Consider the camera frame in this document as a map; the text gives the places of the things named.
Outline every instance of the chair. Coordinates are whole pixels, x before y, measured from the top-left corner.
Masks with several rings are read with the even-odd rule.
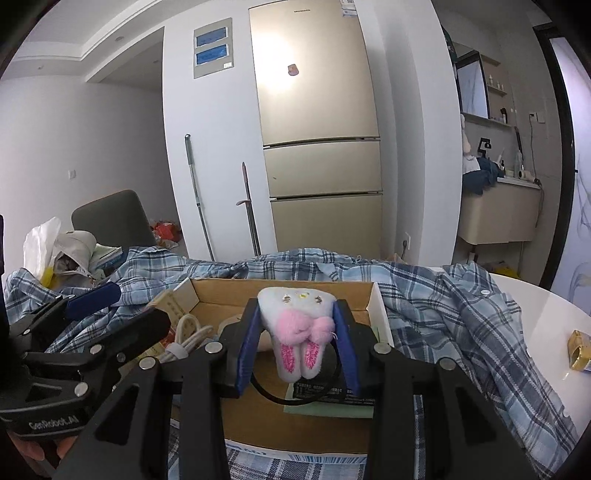
[[[75,230],[86,230],[110,247],[153,247],[154,234],[138,194],[123,190],[83,205],[72,213]]]

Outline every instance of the round table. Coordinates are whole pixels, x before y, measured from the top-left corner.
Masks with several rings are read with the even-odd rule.
[[[591,421],[591,372],[569,368],[566,344],[573,330],[591,335],[591,317],[543,288],[501,275],[492,277],[521,307],[527,351],[582,435]]]

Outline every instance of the refrigerator door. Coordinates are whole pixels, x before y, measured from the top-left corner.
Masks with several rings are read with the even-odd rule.
[[[379,142],[331,142],[265,150],[271,197],[379,192]]]
[[[350,195],[271,202],[278,250],[324,248],[380,258],[382,195]]]
[[[339,0],[287,0],[250,14],[265,145],[379,136],[357,17],[344,17]]]

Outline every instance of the refrigerator magnet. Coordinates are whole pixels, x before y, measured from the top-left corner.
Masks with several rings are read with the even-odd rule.
[[[298,70],[298,67],[295,63],[292,63],[291,65],[289,65],[287,67],[287,73],[289,73],[290,76],[292,76],[292,77],[295,77],[296,75],[298,75],[299,72],[300,71]]]

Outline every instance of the finger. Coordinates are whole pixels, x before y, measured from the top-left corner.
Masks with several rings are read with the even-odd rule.
[[[12,433],[9,433],[8,436],[22,455],[32,458],[38,462],[45,460],[45,452],[38,443],[25,442],[24,440],[14,436]]]
[[[68,437],[57,444],[57,456],[64,458],[78,437]]]

